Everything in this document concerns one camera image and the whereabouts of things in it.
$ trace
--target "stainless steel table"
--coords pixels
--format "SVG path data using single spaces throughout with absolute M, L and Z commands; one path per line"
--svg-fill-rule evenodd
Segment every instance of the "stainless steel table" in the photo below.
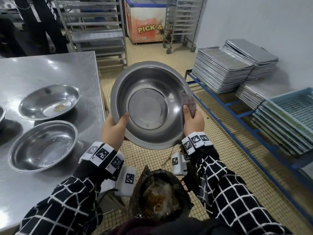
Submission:
M 73 153 L 64 162 L 33 174 L 15 172 L 8 164 L 12 143 L 41 122 L 18 114 L 20 101 L 39 88 L 53 84 L 79 87 L 78 105 L 57 119 L 73 123 L 79 137 Z M 0 131 L 0 231 L 17 225 L 28 210 L 49 196 L 54 187 L 71 176 L 85 150 L 100 140 L 104 111 L 96 56 L 92 52 L 0 59 L 0 104 L 7 108 Z

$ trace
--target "stainless steel bowl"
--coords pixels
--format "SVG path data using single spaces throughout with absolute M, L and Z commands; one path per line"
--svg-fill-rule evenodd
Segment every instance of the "stainless steel bowl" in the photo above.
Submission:
M 61 162 L 77 142 L 76 127 L 55 120 L 39 124 L 19 137 L 9 151 L 9 163 L 18 172 L 46 170 Z
M 179 92 L 192 94 L 182 76 L 166 64 L 146 61 L 120 73 L 111 91 L 111 113 L 117 123 L 129 112 L 125 136 L 147 149 L 166 149 L 183 137 Z
M 4 120 L 6 112 L 7 112 L 6 108 L 0 105 L 0 123 L 2 120 Z
M 71 110 L 80 97 L 80 90 L 74 86 L 46 86 L 26 96 L 18 111 L 28 120 L 49 120 Z

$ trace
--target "tiled floor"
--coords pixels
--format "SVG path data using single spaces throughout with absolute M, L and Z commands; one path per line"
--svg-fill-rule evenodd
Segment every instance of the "tiled floor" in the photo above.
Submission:
M 129 65 L 140 61 L 159 61 L 176 69 L 184 76 L 187 69 L 191 69 L 196 57 L 181 44 L 174 45 L 175 51 L 167 55 L 161 43 L 133 45 L 127 41 Z M 122 69 L 100 70 L 100 84 L 108 105 L 112 85 Z M 300 186 L 291 174 L 269 154 L 224 108 L 222 108 L 209 94 L 199 86 L 192 87 L 194 93 L 208 106 L 212 112 L 224 123 L 227 128 L 237 136 L 241 143 L 263 164 L 269 172 L 287 189 L 293 197 L 306 207 L 308 213 L 313 215 L 313 205 L 310 202 L 312 196 L 306 189 Z M 286 198 L 276 189 L 269 179 L 255 166 L 249 157 L 229 137 L 229 135 L 218 125 L 218 123 L 198 104 L 205 118 L 205 132 L 217 147 L 221 160 L 233 171 L 243 177 L 249 189 L 256 195 L 259 201 L 280 223 L 289 227 L 295 234 L 313 234 L 313 229 L 306 220 L 295 210 Z M 170 155 L 172 149 L 148 150 L 140 148 L 131 142 L 124 141 L 121 151 L 126 156 L 126 163 L 135 166 L 138 171 L 137 179 L 145 165 L 151 170 L 161 167 L 165 159 Z M 190 194 L 195 204 L 190 216 L 205 219 L 208 215 L 202 209 L 197 198 Z M 102 224 L 94 232 L 100 234 L 109 228 L 120 225 L 126 221 L 125 214 L 116 211 L 104 217 Z

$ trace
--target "sleeve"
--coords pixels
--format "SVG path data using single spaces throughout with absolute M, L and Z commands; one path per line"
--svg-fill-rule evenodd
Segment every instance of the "sleeve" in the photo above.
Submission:
M 191 157 L 197 169 L 198 198 L 210 216 L 225 221 L 239 235 L 292 234 L 272 218 L 244 180 L 220 161 L 214 146 L 202 146 Z
M 112 151 L 107 157 L 116 155 Z M 73 176 L 34 206 L 23 218 L 16 235 L 91 234 L 102 222 L 96 199 L 101 183 L 112 176 L 101 163 L 82 160 Z

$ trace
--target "blue metal shelf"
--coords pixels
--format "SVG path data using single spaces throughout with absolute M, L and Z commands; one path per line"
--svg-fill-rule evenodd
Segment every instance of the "blue metal shelf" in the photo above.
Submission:
M 259 130 L 252 129 L 241 118 L 252 114 L 253 111 L 248 111 L 242 114 L 236 114 L 229 106 L 241 103 L 242 101 L 235 101 L 230 103 L 224 103 L 218 98 L 211 90 L 209 90 L 199 79 L 192 75 L 192 70 L 186 70 L 185 80 L 187 75 L 190 76 L 193 81 L 187 82 L 191 84 L 199 84 L 210 96 L 212 96 L 221 106 L 227 110 L 250 134 L 252 134 L 283 166 L 285 166 L 295 178 L 306 187 L 313 194 L 313 183 L 310 179 L 301 174 L 295 166 L 293 166 L 288 160 L 280 155 L 278 147 L 276 145 L 270 145 L 258 135 Z M 290 195 L 290 193 L 280 185 L 280 183 L 265 169 L 264 166 L 250 153 L 250 151 L 237 139 L 237 137 L 231 133 L 227 127 L 212 113 L 212 111 L 203 104 L 203 102 L 194 94 L 194 98 L 203 106 L 203 108 L 216 120 L 216 122 L 229 134 L 229 136 L 241 147 L 241 149 L 248 155 L 248 157 L 260 168 L 260 170 L 272 181 L 272 183 L 280 190 L 281 193 L 295 206 L 295 208 L 305 217 L 308 222 L 313 226 L 313 218 L 309 215 Z

